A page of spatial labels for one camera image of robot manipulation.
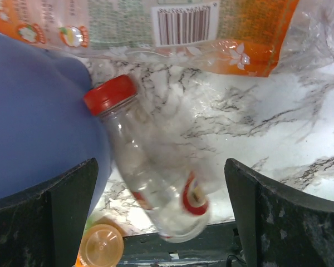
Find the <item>red cap clear bottle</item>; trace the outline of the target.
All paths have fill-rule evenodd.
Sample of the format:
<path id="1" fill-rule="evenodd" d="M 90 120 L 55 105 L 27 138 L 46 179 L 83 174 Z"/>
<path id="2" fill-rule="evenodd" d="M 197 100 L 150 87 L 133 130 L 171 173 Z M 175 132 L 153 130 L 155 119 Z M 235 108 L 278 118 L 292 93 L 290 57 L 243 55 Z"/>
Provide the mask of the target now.
<path id="1" fill-rule="evenodd" d="M 203 171 L 153 121 L 133 80 L 118 76 L 83 100 L 106 127 L 115 165 L 159 235 L 170 243 L 198 236 L 210 218 Z"/>

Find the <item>blue plastic bin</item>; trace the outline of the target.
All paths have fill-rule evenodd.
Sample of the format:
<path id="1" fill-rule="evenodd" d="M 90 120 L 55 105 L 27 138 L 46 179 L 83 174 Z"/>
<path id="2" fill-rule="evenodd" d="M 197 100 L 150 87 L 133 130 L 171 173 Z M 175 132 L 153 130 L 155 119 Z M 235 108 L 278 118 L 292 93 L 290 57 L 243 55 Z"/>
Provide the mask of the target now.
<path id="1" fill-rule="evenodd" d="M 78 59 L 0 34 L 0 199 L 95 158 L 96 206 L 112 156 L 106 129 L 83 100 L 91 87 Z"/>

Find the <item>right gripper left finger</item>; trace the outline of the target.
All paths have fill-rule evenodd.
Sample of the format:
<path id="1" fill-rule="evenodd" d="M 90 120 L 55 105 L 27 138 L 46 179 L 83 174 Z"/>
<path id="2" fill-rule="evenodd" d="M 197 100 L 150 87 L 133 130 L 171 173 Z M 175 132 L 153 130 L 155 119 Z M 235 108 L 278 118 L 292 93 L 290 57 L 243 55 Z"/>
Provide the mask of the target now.
<path id="1" fill-rule="evenodd" d="M 97 176 L 89 159 L 0 199 L 0 266 L 73 266 Z"/>

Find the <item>orange juice bottle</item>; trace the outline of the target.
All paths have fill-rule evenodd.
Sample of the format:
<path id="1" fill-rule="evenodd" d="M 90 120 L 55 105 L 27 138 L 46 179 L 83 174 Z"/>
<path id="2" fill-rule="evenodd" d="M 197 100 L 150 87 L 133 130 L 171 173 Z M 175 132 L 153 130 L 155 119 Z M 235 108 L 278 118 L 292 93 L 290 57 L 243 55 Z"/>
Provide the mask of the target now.
<path id="1" fill-rule="evenodd" d="M 98 224 L 83 235 L 75 266 L 117 266 L 124 252 L 124 241 L 115 227 Z"/>

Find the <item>orange label crushed bottle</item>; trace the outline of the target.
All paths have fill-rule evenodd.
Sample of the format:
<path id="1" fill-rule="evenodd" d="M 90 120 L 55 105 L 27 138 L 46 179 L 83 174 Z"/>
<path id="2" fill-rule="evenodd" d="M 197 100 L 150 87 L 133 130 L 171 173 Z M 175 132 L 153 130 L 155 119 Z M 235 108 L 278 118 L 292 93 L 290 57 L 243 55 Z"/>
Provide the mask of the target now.
<path id="1" fill-rule="evenodd" d="M 334 1 L 0 1 L 0 33 L 86 58 L 267 77 L 334 62 Z"/>

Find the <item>black base bar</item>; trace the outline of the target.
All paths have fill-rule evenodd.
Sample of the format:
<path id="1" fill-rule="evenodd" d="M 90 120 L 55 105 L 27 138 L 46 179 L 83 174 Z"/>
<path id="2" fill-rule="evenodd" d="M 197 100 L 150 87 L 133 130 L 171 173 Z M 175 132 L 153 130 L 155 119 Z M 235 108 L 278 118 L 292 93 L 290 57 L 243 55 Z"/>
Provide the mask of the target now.
<path id="1" fill-rule="evenodd" d="M 118 266 L 246 266 L 236 223 L 209 225 L 196 238 L 168 243 L 157 233 L 124 238 Z"/>

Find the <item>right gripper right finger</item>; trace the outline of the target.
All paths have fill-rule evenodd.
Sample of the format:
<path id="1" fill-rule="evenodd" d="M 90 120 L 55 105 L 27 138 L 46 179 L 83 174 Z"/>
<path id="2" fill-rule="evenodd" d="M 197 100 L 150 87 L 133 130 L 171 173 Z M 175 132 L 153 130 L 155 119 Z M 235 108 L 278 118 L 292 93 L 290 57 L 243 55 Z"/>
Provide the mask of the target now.
<path id="1" fill-rule="evenodd" d="M 334 201 L 235 159 L 226 160 L 224 174 L 248 266 L 334 266 Z"/>

